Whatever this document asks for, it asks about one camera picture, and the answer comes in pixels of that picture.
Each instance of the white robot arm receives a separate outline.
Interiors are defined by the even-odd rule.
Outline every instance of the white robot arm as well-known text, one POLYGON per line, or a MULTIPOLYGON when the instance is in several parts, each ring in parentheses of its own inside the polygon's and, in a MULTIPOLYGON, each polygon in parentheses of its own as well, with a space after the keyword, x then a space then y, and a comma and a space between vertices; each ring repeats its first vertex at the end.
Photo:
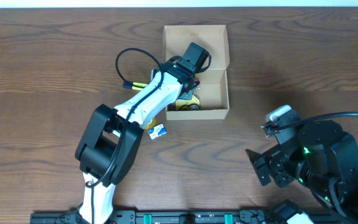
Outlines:
POLYGON ((99 106, 93 113, 75 152, 84 172, 84 202, 79 209, 83 223, 104 223, 112 213, 116 185, 132 167, 147 123, 195 84, 195 74, 211 56, 191 43, 183 57, 169 60, 152 81, 127 102, 113 109, 99 106), (119 136, 115 144, 103 132, 119 136))

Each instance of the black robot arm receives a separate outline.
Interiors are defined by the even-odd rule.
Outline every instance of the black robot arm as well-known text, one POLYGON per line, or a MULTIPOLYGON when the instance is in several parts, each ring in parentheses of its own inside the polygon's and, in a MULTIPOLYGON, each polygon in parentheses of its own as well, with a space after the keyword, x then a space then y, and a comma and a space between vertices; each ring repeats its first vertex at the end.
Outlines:
POLYGON ((275 136, 278 144, 262 154, 246 150, 260 183, 267 185, 271 176, 284 188, 297 180, 327 208, 326 203, 350 223, 358 223, 358 146, 354 137, 334 121, 301 121, 289 106, 266 118, 262 129, 267 136, 275 136))

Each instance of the cardboard box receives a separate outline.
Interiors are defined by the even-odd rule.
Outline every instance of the cardboard box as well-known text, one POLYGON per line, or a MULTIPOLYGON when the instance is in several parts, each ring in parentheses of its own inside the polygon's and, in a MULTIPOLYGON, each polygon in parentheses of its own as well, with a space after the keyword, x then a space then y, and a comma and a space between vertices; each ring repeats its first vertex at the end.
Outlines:
POLYGON ((200 85, 194 94, 200 98, 201 110, 175 111, 166 108, 167 120, 224 119, 229 112, 226 69, 229 65, 229 43, 226 25, 164 26, 163 61, 183 55, 191 42, 206 49, 212 56, 207 71, 196 74, 200 85))

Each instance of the cable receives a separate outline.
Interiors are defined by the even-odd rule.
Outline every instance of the cable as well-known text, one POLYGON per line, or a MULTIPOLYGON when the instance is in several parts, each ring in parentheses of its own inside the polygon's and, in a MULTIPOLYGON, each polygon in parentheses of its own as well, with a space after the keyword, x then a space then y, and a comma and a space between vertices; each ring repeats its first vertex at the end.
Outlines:
POLYGON ((271 131, 280 131, 287 128, 293 128, 302 124, 310 123, 312 121, 322 120, 322 119, 329 119, 329 118, 340 118, 340 117, 346 117, 346 116, 352 116, 352 117, 358 117, 358 112, 338 112, 338 113, 329 113, 329 114, 323 114, 319 116, 315 116, 312 118, 304 119, 301 121, 294 122, 292 124, 288 124, 282 127, 273 127, 270 128, 271 131))
POLYGON ((94 187, 91 188, 91 209, 92 209, 92 224, 94 224, 94 187))
MULTIPOLYGON (((128 49, 124 49, 123 51, 121 51, 118 55, 117 55, 117 58, 116 58, 116 70, 117 70, 117 74, 124 80, 126 81, 126 79, 121 75, 121 73, 119 72, 119 69, 118 69, 118 60, 119 60, 119 57, 127 52, 127 51, 130 51, 130 50, 133 50, 133 51, 138 51, 138 52, 142 52, 143 54, 146 54, 148 55, 150 58, 152 58, 154 60, 155 63, 157 63, 158 65, 158 69, 161 71, 161 79, 158 83, 158 85, 152 90, 150 91, 148 94, 146 94, 143 98, 141 98, 135 105, 133 105, 131 107, 131 109, 129 110, 128 112, 128 115, 124 121, 124 125, 122 127, 122 135, 125 135, 125 130, 127 129, 127 125, 129 123, 129 118, 131 117, 132 113, 135 111, 135 109, 145 100, 147 99, 151 94, 153 94, 155 91, 157 91, 162 83, 163 83, 163 79, 164 79, 164 73, 165 73, 165 69, 164 69, 164 66, 150 53, 146 52, 145 50, 142 50, 142 49, 137 49, 137 48, 128 48, 128 49)), ((114 150, 112 156, 111 156, 111 160, 110 160, 110 164, 108 166, 108 168, 106 169, 105 173, 95 182, 95 183, 92 183, 91 182, 87 182, 85 183, 85 187, 87 188, 90 188, 91 189, 91 208, 92 208, 92 224, 94 224, 94 208, 93 208, 93 197, 94 197, 94 188, 100 184, 106 177, 107 175, 113 170, 115 169, 115 161, 117 159, 117 155, 118 155, 118 152, 121 148, 121 145, 122 145, 122 139, 124 139, 123 136, 120 136, 119 140, 118 140, 118 144, 116 146, 116 150, 114 150)))
MULTIPOLYGON (((118 74, 118 76, 119 76, 122 80, 124 80, 125 82, 130 82, 130 81, 126 80, 126 79, 121 75, 121 72, 119 71, 119 68, 118 68, 118 60, 119 60, 119 57, 120 57, 123 53, 125 53, 125 52, 127 52, 127 51, 130 51, 130 50, 134 50, 134 51, 138 51, 138 52, 142 52, 143 54, 146 54, 147 56, 149 56, 150 58, 152 58, 155 63, 157 63, 158 67, 160 67, 160 62, 159 62, 152 54, 148 53, 147 51, 142 50, 142 49, 138 49, 138 48, 128 48, 128 49, 125 49, 125 50, 123 50, 122 52, 120 52, 120 53, 117 55, 117 57, 116 57, 116 71, 117 71, 117 74, 118 74)), ((144 88, 144 86, 138 86, 138 85, 132 85, 132 86, 137 87, 137 88, 144 88)))

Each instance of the table surface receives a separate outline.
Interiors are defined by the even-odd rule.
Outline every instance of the table surface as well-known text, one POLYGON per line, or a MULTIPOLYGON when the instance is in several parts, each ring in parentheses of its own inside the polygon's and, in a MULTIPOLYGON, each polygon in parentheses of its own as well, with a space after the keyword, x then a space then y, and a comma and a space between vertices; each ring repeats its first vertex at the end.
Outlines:
MULTIPOLYGON (((226 24, 230 112, 225 120, 165 121, 144 136, 114 204, 139 210, 318 204, 307 189, 262 187, 244 149, 276 144, 260 125, 289 104, 302 118, 358 111, 358 8, 0 9, 0 223, 83 201, 74 152, 93 110, 123 89, 114 59, 127 47, 162 56, 164 25, 226 24)), ((128 53, 128 79, 153 61, 128 53)), ((337 119, 358 141, 358 119, 337 119)))

